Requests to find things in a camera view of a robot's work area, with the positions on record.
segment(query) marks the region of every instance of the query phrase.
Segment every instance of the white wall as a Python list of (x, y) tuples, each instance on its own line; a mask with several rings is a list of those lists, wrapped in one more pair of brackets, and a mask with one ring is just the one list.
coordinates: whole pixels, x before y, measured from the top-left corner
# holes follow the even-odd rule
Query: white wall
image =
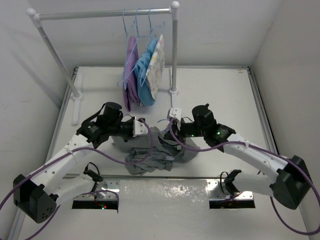
[[(254, 65), (276, 143), (304, 158), (320, 189), (320, 1), (285, 0)], [(309, 230), (320, 222), (313, 193), (302, 212)], [(320, 240), (320, 235), (312, 237)]]
[[(172, 0), (28, 0), (39, 13), (169, 7)], [(282, 0), (180, 0), (178, 64), (252, 65)], [(166, 63), (171, 64), (172, 21), (166, 22)], [(149, 31), (148, 17), (138, 18), (140, 32)], [(125, 31), (122, 17), (54, 20), (43, 23), (68, 67), (122, 65)], [(145, 41), (138, 46), (145, 49)]]
[[(46, 159), (66, 84), (25, 14), (27, 0), (0, 7), (0, 200), (18, 174)], [(6, 239), (16, 213), (13, 199), (0, 212)]]

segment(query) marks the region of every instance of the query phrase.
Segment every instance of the light blue cloth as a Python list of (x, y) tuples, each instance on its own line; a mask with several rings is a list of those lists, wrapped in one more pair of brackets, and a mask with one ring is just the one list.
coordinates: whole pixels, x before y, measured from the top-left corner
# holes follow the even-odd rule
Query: light blue cloth
[(148, 69), (152, 54), (155, 51), (157, 43), (158, 43), (158, 39), (154, 38), (146, 48), (146, 51), (142, 54), (142, 56), (138, 59), (138, 61), (136, 61), (134, 66), (134, 73), (137, 79), (139, 99), (143, 105), (148, 107), (155, 104), (155, 100), (151, 95), (151, 91), (148, 86), (148, 81), (147, 80), (144, 81), (144, 79), (146, 77), (147, 69)]

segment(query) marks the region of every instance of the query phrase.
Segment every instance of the cable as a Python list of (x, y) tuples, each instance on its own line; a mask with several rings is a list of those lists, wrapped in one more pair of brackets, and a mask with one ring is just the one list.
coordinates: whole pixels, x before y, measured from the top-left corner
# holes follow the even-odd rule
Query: cable
[(133, 116), (131, 116), (130, 114), (123, 115), (122, 118), (124, 118), (125, 116), (130, 116), (131, 118), (133, 118)]
[(45, 227), (51, 222), (51, 220), (54, 218), (54, 216), (56, 215), (56, 213), (58, 212), (60, 206), (58, 206), (54, 212), (52, 213), (51, 217), (45, 222), (45, 224), (38, 230), (36, 231), (34, 234), (32, 234), (30, 237), (26, 238), (25, 240), (31, 240), (33, 239), (35, 236), (37, 236), (39, 233), (41, 233), (41, 231), (43, 229), (45, 229)]
[[(148, 149), (148, 152), (146, 154), (146, 156), (144, 158), (142, 158), (141, 160), (139, 161), (136, 161), (136, 162), (124, 162), (124, 161), (119, 161), (107, 154), (105, 154), (104, 152), (100, 151), (100, 150), (97, 150), (95, 148), (92, 148), (92, 147), (78, 147), (78, 148), (75, 148), (72, 150), (72, 153), (75, 153), (75, 152), (78, 152), (78, 151), (81, 151), (81, 150), (91, 150), (93, 152), (96, 152), (98, 154), (101, 154), (102, 156), (116, 162), (116, 163), (119, 163), (119, 164), (123, 164), (123, 165), (135, 165), (135, 164), (139, 164), (139, 163), (142, 163), (143, 161), (145, 161), (149, 156), (150, 156), (150, 153), (151, 153), (151, 148), (154, 146), (154, 140), (153, 140), (153, 137), (152, 137), (152, 134), (151, 134), (151, 129), (150, 127), (148, 126), (148, 124), (145, 122), (145, 120), (143, 118), (140, 118), (139, 119), (144, 125), (145, 127), (148, 129), (148, 133), (149, 133), (149, 136), (150, 136), (150, 148)], [(66, 158), (67, 156), (71, 155), (72, 154), (71, 152), (67, 152), (65, 154), (63, 154), (62, 156), (58, 157), (57, 159), (49, 162), (48, 164), (44, 164), (41, 168), (39, 168), (38, 170), (34, 171), (33, 173), (31, 173), (30, 175), (28, 175), (25, 179), (23, 179), (21, 182), (19, 182), (13, 189), (11, 189), (11, 191), (4, 197), (4, 199), (2, 200), (2, 202), (0, 203), (0, 211), (1, 209), (3, 208), (3, 206), (5, 205), (5, 203), (8, 201), (8, 199), (10, 198), (10, 196), (12, 194), (14, 194), (14, 192), (16, 190), (18, 190), (18, 188), (20, 188), (25, 182), (29, 181), (31, 178), (33, 178), (35, 175), (41, 173), (43, 170), (47, 169), (48, 167), (52, 166), (53, 164), (56, 164), (57, 162), (61, 161), (62, 159)], [(115, 193), (115, 195), (117, 196), (117, 199), (118, 199), (118, 204), (119, 204), (119, 196), (118, 194)], [(39, 234), (47, 225), (48, 223), (51, 221), (51, 219), (53, 218), (53, 215), (49, 218), (49, 220), (36, 232), (36, 235)], [(32, 237), (29, 237), (27, 238), (26, 240), (30, 240), (32, 238), (34, 238), (36, 236), (35, 234), (32, 235)]]
[(192, 121), (191, 120), (191, 118), (190, 117), (188, 117), (188, 116), (184, 116), (183, 118), (181, 118), (181, 119), (189, 119), (192, 123), (194, 123), (194, 121)]
[[(173, 122), (174, 122), (174, 118), (172, 118), (170, 120), (170, 124), (169, 124), (169, 131), (171, 133), (171, 136), (173, 137), (173, 139), (178, 143), (180, 144), (183, 148), (186, 148), (190, 151), (196, 151), (196, 152), (207, 152), (207, 151), (211, 151), (211, 150), (215, 150), (215, 149), (218, 149), (224, 145), (228, 145), (228, 144), (238, 144), (238, 145), (244, 145), (246, 146), (246, 143), (245, 142), (242, 142), (242, 141), (227, 141), (227, 142), (223, 142), (223, 143), (220, 143), (216, 146), (213, 146), (213, 147), (210, 147), (210, 148), (206, 148), (206, 149), (198, 149), (198, 148), (194, 148), (190, 145), (187, 145), (187, 144), (183, 144), (181, 141), (179, 141), (179, 139), (176, 137), (176, 135), (174, 134), (174, 131), (172, 130), (172, 125), (173, 125)], [(319, 204), (319, 207), (320, 207), (320, 195), (319, 195), (319, 192), (317, 191), (316, 189), (316, 186), (313, 184), (313, 182), (311, 181), (311, 179), (307, 176), (307, 174), (300, 168), (298, 167), (293, 161), (291, 161), (290, 158), (286, 158), (286, 157), (283, 157), (279, 154), (276, 154), (272, 151), (269, 151), (269, 150), (266, 150), (266, 149), (263, 149), (261, 147), (258, 147), (258, 146), (255, 146), (255, 145), (252, 145), (252, 144), (249, 144), (248, 146), (249, 148), (252, 148), (252, 149), (255, 149), (255, 150), (258, 150), (258, 151), (261, 151), (261, 152), (264, 152), (264, 153), (267, 153), (267, 154), (270, 154), (272, 156), (275, 156), (277, 158), (280, 158), (284, 161), (286, 161), (288, 164), (290, 164), (292, 167), (294, 167), (303, 177), (304, 179), (306, 180), (306, 182), (308, 183), (308, 185), (311, 187), (312, 191), (314, 192), (315, 194), (315, 197), (316, 197), (316, 200), (318, 201), (318, 204)], [(283, 223), (283, 225), (285, 225), (288, 229), (290, 229), (291, 231), (293, 231), (294, 233), (296, 234), (301, 234), (301, 235), (305, 235), (305, 236), (311, 236), (311, 235), (315, 235), (315, 234), (318, 234), (320, 233), (320, 224), (318, 226), (318, 228), (314, 231), (310, 231), (310, 232), (304, 232), (304, 231), (299, 231), (299, 230), (296, 230), (294, 228), (292, 228), (291, 226), (289, 226), (283, 219), (282, 217), (280, 216), (276, 206), (275, 206), (275, 203), (272, 199), (272, 197), (270, 198), (271, 199), (271, 204), (272, 204), (272, 207), (275, 211), (275, 214), (277, 215), (277, 217), (279, 218), (279, 220)]]
[[(97, 194), (97, 193), (102, 193), (102, 192), (109, 192), (109, 193), (113, 193), (116, 198), (117, 198), (117, 205), (119, 206), (119, 195), (114, 192), (114, 191), (110, 191), (110, 190), (100, 190), (100, 191), (92, 191), (92, 192), (87, 192), (87, 193), (83, 193), (83, 194)], [(41, 231), (43, 229), (45, 229), (45, 227), (51, 222), (51, 220), (54, 218), (54, 216), (56, 215), (57, 211), (59, 210), (60, 206), (58, 206), (54, 212), (52, 213), (51, 217), (45, 222), (45, 224), (38, 230), (36, 231), (34, 234), (32, 234), (30, 237), (26, 238), (25, 240), (31, 240), (33, 239), (35, 236), (37, 236), (39, 233), (41, 233)]]
[(86, 170), (88, 170), (88, 168), (89, 168), (89, 165), (93, 165), (94, 167), (95, 167), (95, 169), (96, 169), (96, 172), (98, 173), (98, 175), (100, 175), (100, 171), (99, 171), (99, 168), (97, 167), (97, 165), (95, 165), (93, 162), (89, 162), (87, 165), (86, 165), (86, 167), (85, 167), (85, 171)]
[(156, 123), (158, 124), (158, 123), (160, 123), (160, 122), (162, 122), (162, 121), (169, 121), (169, 119), (166, 119), (166, 118), (164, 118), (164, 119), (160, 119), (159, 121), (157, 121)]
[(226, 174), (227, 177), (229, 177), (229, 173), (227, 173), (226, 171), (221, 172), (219, 184), (220, 184), (221, 192), (223, 192), (223, 194), (225, 194), (225, 195), (228, 195), (228, 194), (225, 193), (224, 188), (222, 187), (222, 175), (223, 175), (224, 173)]
[(218, 201), (218, 203), (219, 204), (224, 204), (224, 203), (231, 202), (231, 201), (235, 200), (235, 198), (239, 197), (241, 194), (242, 194), (242, 192), (239, 192), (238, 194), (233, 195), (233, 196), (229, 197), (228, 199)]
[(102, 205), (100, 203), (98, 203), (98, 201), (97, 201), (97, 196), (94, 196), (94, 204), (99, 207), (102, 207)]

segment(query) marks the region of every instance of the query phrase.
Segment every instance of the gray fabric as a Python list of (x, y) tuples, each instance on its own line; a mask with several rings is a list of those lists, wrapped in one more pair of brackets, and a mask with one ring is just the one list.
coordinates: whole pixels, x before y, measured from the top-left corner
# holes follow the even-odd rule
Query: gray fabric
[[(164, 140), (164, 135), (167, 132), (167, 129), (160, 131), (157, 127), (151, 128), (154, 147), (152, 147), (151, 153), (145, 161), (135, 165), (125, 165), (131, 175), (143, 175), (146, 172), (151, 173), (157, 169), (171, 171), (173, 162), (186, 163), (198, 154), (185, 148), (181, 149), (175, 141)], [(128, 163), (134, 163), (144, 158), (150, 148), (149, 135), (137, 136), (127, 142), (118, 136), (113, 136), (112, 139), (113, 145), (117, 149), (121, 152), (129, 153), (125, 158)], [(186, 143), (194, 148), (199, 148), (191, 138), (187, 138)]]

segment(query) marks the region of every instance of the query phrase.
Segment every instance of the metal frame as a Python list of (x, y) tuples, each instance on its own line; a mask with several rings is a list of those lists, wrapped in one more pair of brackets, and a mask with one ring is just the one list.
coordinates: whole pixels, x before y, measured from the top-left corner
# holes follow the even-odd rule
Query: metal frame
[(249, 76), (249, 80), (250, 80), (250, 84), (251, 84), (251, 88), (252, 88), (252, 92), (253, 92), (253, 96), (254, 96), (254, 100), (255, 100), (255, 105), (256, 105), (256, 109), (258, 111), (258, 115), (259, 115), (259, 119), (260, 119), (260, 124), (262, 126), (263, 129), (263, 136), (264, 136), (264, 140), (266, 143), (266, 147), (272, 151), (273, 153), (279, 154), (277, 146), (276, 146), (276, 142), (274, 139), (274, 136), (272, 134), (272, 130), (269, 124), (269, 120), (266, 114), (266, 110), (264, 107), (264, 104), (262, 102), (262, 98), (259, 92), (259, 88), (257, 85), (257, 81), (255, 79), (255, 77), (252, 74), (252, 71), (250, 69), (247, 70), (248, 72), (248, 76)]
[(84, 12), (66, 12), (66, 13), (51, 13), (39, 14), (34, 9), (28, 8), (27, 15), (30, 17), (33, 25), (38, 30), (45, 45), (49, 49), (53, 59), (58, 65), (60, 71), (66, 82), (68, 83), (71, 91), (73, 92), (74, 99), (80, 99), (82, 94), (75, 87), (70, 74), (66, 69), (62, 59), (59, 57), (55, 47), (51, 43), (41, 21), (44, 20), (61, 20), (61, 19), (88, 19), (88, 18), (106, 18), (106, 17), (120, 17), (120, 16), (135, 16), (135, 15), (155, 15), (155, 14), (171, 14), (172, 16), (172, 76), (171, 76), (171, 89), (172, 94), (177, 94), (177, 46), (178, 46), (178, 17), (179, 17), (179, 2), (173, 1), (168, 8), (157, 9), (139, 9), (139, 10), (106, 10), (106, 11), (84, 11)]

